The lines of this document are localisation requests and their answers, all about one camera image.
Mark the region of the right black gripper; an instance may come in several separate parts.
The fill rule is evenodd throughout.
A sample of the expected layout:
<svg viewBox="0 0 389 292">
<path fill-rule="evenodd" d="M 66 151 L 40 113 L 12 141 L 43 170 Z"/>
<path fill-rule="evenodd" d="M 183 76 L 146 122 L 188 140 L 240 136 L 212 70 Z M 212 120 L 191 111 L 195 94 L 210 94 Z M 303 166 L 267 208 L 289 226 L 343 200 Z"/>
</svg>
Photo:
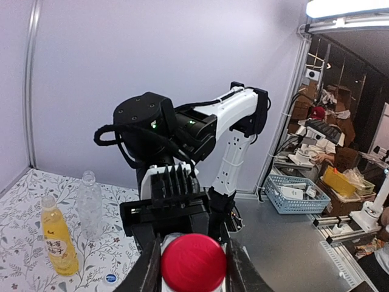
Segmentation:
<svg viewBox="0 0 389 292">
<path fill-rule="evenodd" d="M 165 203 L 161 208 L 151 200 L 120 204 L 120 216 L 127 237 L 133 237 L 139 252 L 157 236 L 168 234 L 208 234 L 210 203 L 207 194 L 185 197 L 176 204 Z"/>
</svg>

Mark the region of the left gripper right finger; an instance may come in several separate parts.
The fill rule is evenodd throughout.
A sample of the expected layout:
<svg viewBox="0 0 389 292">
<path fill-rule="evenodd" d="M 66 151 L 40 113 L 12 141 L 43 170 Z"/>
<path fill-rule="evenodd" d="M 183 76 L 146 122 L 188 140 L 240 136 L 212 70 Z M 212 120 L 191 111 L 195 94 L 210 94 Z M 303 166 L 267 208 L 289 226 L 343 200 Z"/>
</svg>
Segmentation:
<svg viewBox="0 0 389 292">
<path fill-rule="evenodd" d="M 228 292 L 273 292 L 254 267 L 240 242 L 228 240 L 225 253 L 227 257 L 227 275 L 225 291 Z"/>
</svg>

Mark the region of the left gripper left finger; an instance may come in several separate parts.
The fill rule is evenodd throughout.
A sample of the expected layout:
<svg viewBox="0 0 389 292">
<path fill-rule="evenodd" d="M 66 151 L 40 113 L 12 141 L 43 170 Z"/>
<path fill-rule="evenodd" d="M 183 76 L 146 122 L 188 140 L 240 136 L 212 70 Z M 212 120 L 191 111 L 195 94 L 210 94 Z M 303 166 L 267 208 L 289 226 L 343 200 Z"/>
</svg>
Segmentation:
<svg viewBox="0 0 389 292">
<path fill-rule="evenodd" d="M 128 275 L 114 292 L 161 291 L 161 239 L 158 235 L 142 251 Z"/>
</svg>

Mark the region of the blue white bottle cap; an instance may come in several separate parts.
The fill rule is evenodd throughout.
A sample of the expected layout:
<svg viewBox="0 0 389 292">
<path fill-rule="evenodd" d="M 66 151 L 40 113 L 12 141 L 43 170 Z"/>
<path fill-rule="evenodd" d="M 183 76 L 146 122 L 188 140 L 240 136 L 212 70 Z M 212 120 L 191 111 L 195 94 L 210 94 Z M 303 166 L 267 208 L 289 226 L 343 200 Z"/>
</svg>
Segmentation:
<svg viewBox="0 0 389 292">
<path fill-rule="evenodd" d="M 109 285 L 115 285 L 118 281 L 118 277 L 115 274 L 109 273 L 105 275 L 104 280 Z"/>
</svg>

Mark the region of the yellow juice bottle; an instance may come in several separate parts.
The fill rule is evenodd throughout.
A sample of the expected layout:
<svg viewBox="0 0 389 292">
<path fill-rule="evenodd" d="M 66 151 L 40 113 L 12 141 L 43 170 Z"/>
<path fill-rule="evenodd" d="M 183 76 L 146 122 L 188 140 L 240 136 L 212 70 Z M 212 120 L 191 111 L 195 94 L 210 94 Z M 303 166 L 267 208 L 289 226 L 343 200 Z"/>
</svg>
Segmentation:
<svg viewBox="0 0 389 292">
<path fill-rule="evenodd" d="M 50 262 L 59 275 L 72 276 L 78 271 L 78 259 L 66 220 L 54 196 L 42 197 L 41 207 L 43 239 Z"/>
</svg>

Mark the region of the clear plastic bottle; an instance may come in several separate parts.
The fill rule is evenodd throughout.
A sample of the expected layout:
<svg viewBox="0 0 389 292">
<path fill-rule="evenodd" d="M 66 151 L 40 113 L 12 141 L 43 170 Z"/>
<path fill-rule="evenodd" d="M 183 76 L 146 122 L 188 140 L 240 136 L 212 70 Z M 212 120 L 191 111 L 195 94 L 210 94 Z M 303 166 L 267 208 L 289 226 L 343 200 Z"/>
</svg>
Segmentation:
<svg viewBox="0 0 389 292">
<path fill-rule="evenodd" d="M 83 173 L 76 202 L 83 237 L 91 242 L 97 241 L 102 235 L 102 190 L 93 171 Z"/>
</svg>

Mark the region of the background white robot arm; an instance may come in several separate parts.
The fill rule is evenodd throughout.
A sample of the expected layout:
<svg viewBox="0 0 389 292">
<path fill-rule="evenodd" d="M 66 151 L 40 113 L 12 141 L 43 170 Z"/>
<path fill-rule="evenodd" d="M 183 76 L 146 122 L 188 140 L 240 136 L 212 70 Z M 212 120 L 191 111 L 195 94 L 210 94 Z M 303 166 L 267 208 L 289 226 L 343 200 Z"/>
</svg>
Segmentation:
<svg viewBox="0 0 389 292">
<path fill-rule="evenodd" d="M 366 233 L 381 229 L 379 218 L 384 210 L 384 202 L 388 196 L 388 168 L 384 169 L 385 180 L 373 202 L 364 202 L 362 209 L 350 213 L 351 219 Z"/>
</svg>

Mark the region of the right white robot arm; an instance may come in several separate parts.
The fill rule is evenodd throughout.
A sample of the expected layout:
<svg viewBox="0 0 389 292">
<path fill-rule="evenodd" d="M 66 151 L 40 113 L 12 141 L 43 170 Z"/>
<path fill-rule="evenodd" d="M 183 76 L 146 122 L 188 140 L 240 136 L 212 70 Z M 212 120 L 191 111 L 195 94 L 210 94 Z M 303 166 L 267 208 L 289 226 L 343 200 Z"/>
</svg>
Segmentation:
<svg viewBox="0 0 389 292">
<path fill-rule="evenodd" d="M 175 232 L 225 242 L 239 172 L 270 106 L 267 91 L 233 82 L 208 102 L 174 106 L 146 92 L 116 107 L 102 133 L 114 133 L 113 144 L 136 171 L 139 200 L 122 203 L 120 216 L 139 250 Z"/>
</svg>

